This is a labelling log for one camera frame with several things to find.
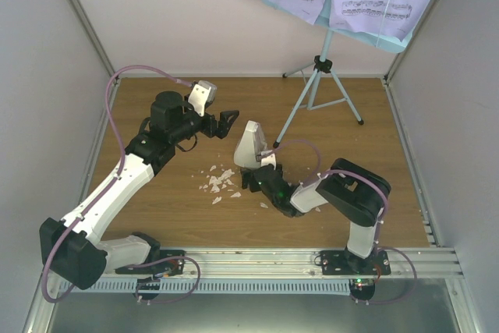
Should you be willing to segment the white metronome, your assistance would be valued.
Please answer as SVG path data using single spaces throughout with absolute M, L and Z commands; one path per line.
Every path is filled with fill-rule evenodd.
M 260 167 L 253 150 L 253 124 L 249 120 L 243 131 L 242 137 L 237 143 L 234 153 L 234 163 L 241 168 L 256 169 Z

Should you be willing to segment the light blue music stand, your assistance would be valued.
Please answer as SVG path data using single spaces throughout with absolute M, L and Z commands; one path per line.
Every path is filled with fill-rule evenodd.
M 352 110 L 353 115 L 356 117 L 356 121 L 359 124 L 362 124 L 363 119 L 362 119 L 361 115 L 357 111 L 356 106 L 352 103 L 352 100 L 349 97 L 349 95 L 347 94 L 342 83 L 340 82 L 338 75 L 333 70 L 332 61 L 330 59 L 328 59 L 328 57 L 327 57 L 327 53 L 328 53 L 329 48 L 331 46 L 331 41 L 332 41 L 333 35 L 334 34 L 343 34 L 347 37 L 356 39 L 356 40 L 361 41 L 365 44 L 368 44 L 370 46 L 378 48 L 382 51 L 386 51 L 386 52 L 389 52 L 392 54 L 399 54 L 399 53 L 403 52 L 406 49 L 406 47 L 409 45 L 409 42 L 412 39 L 412 34 L 413 34 L 417 24 L 415 25 L 415 27 L 411 30 L 409 35 L 403 41 L 399 41 L 394 37 L 376 37 L 376 35 L 374 35 L 374 34 L 353 33 L 353 32 L 349 32 L 347 30 L 339 30 L 339 29 L 332 28 L 329 25 L 330 13 L 331 13 L 331 0 L 326 0 L 324 3 L 324 7 L 323 7 L 322 11 L 320 12 L 320 15 L 319 15 L 317 21 L 314 24 L 311 24 L 311 25 L 318 25 L 318 26 L 325 27 L 327 30 L 327 33 L 326 33 L 326 37 L 324 38 L 324 44 L 323 44 L 323 47 L 322 47 L 320 54 L 316 55 L 314 57 L 313 61 L 310 63 L 310 67 L 312 67 L 312 69 L 313 69 L 312 74 L 311 74 L 310 78 L 306 79 L 305 87 L 304 87 L 302 93 L 299 96 L 299 99 L 297 100 L 297 102 L 295 103 L 293 108 L 295 110 L 298 110 L 300 108 L 306 108 L 308 110 L 317 109 L 317 105 L 315 105 L 314 101 L 315 101 L 315 97 L 317 95 L 317 90 L 319 87 L 320 80 L 323 76 L 329 75 L 336 82 L 336 85 L 342 94 L 341 98 L 339 98 L 337 100 L 337 102 L 338 103 L 342 103 L 342 102 L 347 103 L 349 105 L 350 109 Z

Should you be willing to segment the clear metronome cover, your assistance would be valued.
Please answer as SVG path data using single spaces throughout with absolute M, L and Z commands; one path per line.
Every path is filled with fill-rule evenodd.
M 264 135 L 261 124 L 255 122 L 253 124 L 253 150 L 256 159 L 261 158 L 269 152 L 266 137 Z

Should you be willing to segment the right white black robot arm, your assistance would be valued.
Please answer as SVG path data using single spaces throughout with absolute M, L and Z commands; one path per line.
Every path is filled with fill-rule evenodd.
M 379 225 L 388 209 L 391 185 L 379 175 L 344 158 L 310 182 L 290 184 L 281 165 L 265 165 L 241 171 L 242 188 L 261 192 L 289 218 L 301 217 L 323 205 L 331 205 L 350 222 L 349 239 L 340 259 L 353 274 L 361 275 L 377 255 Z

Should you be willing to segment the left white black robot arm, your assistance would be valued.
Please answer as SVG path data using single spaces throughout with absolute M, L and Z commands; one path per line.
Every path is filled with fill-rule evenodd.
M 198 134 L 223 139 L 239 111 L 207 113 L 210 89 L 196 84 L 187 97 L 174 91 L 159 93 L 150 116 L 120 155 L 107 178 L 61 220 L 48 218 L 40 227 L 42 279 L 50 272 L 78 289 L 88 289 L 105 273 L 119 268 L 155 272 L 161 263 L 159 245 L 142 233 L 104 241 L 108 226 L 128 201 L 155 177 L 180 150 L 184 140 Z

